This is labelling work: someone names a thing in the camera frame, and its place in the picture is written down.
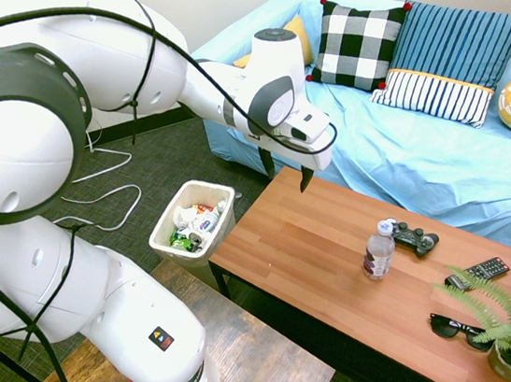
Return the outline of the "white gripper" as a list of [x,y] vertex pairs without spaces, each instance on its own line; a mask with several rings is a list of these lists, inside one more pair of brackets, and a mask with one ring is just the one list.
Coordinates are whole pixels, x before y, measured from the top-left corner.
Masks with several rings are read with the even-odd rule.
[[301,166],[299,189],[307,189],[314,171],[326,169],[332,160],[333,136],[328,131],[331,123],[322,123],[321,128],[287,127],[275,129],[273,135],[255,136],[263,169],[270,179],[276,174],[275,163],[271,153],[278,154]]

